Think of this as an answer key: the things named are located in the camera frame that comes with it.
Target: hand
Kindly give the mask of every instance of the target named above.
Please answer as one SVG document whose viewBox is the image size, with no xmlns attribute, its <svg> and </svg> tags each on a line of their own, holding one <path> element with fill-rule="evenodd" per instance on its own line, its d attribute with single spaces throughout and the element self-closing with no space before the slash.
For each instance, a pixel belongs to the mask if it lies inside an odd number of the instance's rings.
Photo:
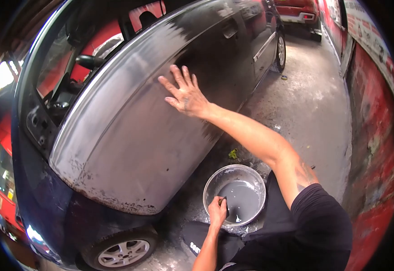
<svg viewBox="0 0 394 271">
<path fill-rule="evenodd" d="M 210 103 L 201 93 L 195 74 L 193 74 L 193 79 L 191 80 L 186 66 L 182 67 L 183 76 L 176 65 L 171 65 L 170 70 L 179 85 L 179 89 L 171 84 L 167 78 L 160 76 L 158 81 L 174 96 L 174 98 L 166 97 L 165 101 L 179 112 L 190 117 L 204 116 Z"/>
<path fill-rule="evenodd" d="M 220 206 L 218 202 L 221 199 L 222 197 L 215 196 L 211 204 L 209 204 L 209 208 L 208 208 L 210 225 L 216 227 L 217 229 L 221 228 L 221 225 L 226 219 L 226 215 L 227 215 L 227 200 L 223 199 Z"/>
</svg>

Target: black pants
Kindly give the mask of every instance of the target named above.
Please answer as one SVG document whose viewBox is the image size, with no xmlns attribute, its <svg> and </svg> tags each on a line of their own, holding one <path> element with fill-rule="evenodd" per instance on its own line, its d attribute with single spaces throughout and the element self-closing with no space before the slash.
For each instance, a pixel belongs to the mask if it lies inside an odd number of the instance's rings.
<svg viewBox="0 0 394 271">
<path fill-rule="evenodd" d="M 222 229 L 218 236 L 217 269 L 228 263 L 245 246 L 247 241 L 258 239 L 271 233 L 296 230 L 292 214 L 281 195 L 280 187 L 273 171 L 268 176 L 266 186 L 268 191 L 266 193 L 264 208 L 266 215 L 263 227 L 247 234 L 243 240 L 239 236 L 231 235 Z M 200 252 L 208 230 L 209 224 L 199 221 L 190 221 L 183 227 L 183 241 L 191 248 L 195 256 Z"/>
</svg>

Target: car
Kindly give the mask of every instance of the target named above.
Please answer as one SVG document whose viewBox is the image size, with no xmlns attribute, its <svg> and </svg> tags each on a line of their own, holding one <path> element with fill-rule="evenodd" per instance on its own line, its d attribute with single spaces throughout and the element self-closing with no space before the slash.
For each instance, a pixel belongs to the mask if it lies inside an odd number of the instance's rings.
<svg viewBox="0 0 394 271">
<path fill-rule="evenodd" d="M 319 5 L 316 0 L 274 0 L 285 25 L 302 25 L 312 40 L 322 41 Z"/>
<path fill-rule="evenodd" d="M 28 243 L 25 230 L 16 216 L 17 197 L 12 165 L 10 114 L 0 121 L 0 229 L 13 241 Z"/>
<path fill-rule="evenodd" d="M 222 134 L 165 103 L 157 77 L 186 65 L 209 101 L 237 111 L 285 60 L 272 1 L 64 2 L 25 57 L 12 111 L 33 250 L 66 269 L 147 259 L 151 224 Z"/>
</svg>

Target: red car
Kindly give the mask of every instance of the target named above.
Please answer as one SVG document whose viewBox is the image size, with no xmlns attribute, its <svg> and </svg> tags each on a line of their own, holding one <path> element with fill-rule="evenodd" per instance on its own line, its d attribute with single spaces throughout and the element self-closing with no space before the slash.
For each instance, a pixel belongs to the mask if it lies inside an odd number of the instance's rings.
<svg viewBox="0 0 394 271">
<path fill-rule="evenodd" d="M 316 0 L 274 0 L 284 25 L 301 24 L 310 31 L 311 38 L 322 40 L 319 5 Z"/>
<path fill-rule="evenodd" d="M 25 230 L 15 217 L 16 203 L 10 115 L 6 115 L 0 122 L 0 229 L 13 241 L 28 243 Z"/>
</svg>

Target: sanded car door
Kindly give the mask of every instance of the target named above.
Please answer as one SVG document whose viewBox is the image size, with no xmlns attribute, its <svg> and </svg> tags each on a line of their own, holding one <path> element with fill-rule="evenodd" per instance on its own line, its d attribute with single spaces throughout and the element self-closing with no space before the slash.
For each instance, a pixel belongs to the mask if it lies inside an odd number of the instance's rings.
<svg viewBox="0 0 394 271">
<path fill-rule="evenodd" d="M 161 19 L 93 78 L 72 108 L 50 158 L 72 188 L 113 209 L 159 213 L 221 135 L 163 99 L 158 81 L 187 65 L 210 102 L 237 111 L 253 91 L 249 40 L 237 6 L 195 2 Z"/>
</svg>

